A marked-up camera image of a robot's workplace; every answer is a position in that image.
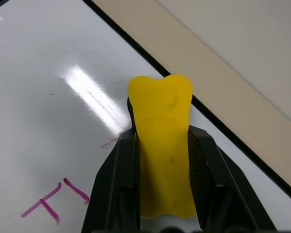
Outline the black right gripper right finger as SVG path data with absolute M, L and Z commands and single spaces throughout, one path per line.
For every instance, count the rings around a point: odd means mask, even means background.
M 188 130 L 189 182 L 203 233 L 263 233 L 272 221 L 242 170 L 205 130 Z

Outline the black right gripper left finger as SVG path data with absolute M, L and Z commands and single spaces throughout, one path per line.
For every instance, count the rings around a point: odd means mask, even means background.
M 139 231 L 139 140 L 135 131 L 126 131 L 96 175 L 81 233 Z

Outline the yellow whiteboard eraser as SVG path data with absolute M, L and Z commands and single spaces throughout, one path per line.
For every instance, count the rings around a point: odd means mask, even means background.
M 140 215 L 196 215 L 189 182 L 188 127 L 192 84 L 180 74 L 134 77 L 128 84 L 140 142 Z

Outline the black-framed whiteboard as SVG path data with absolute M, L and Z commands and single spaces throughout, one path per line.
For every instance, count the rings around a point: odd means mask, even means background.
M 80 233 L 131 78 L 162 75 L 83 0 L 0 7 L 0 233 Z

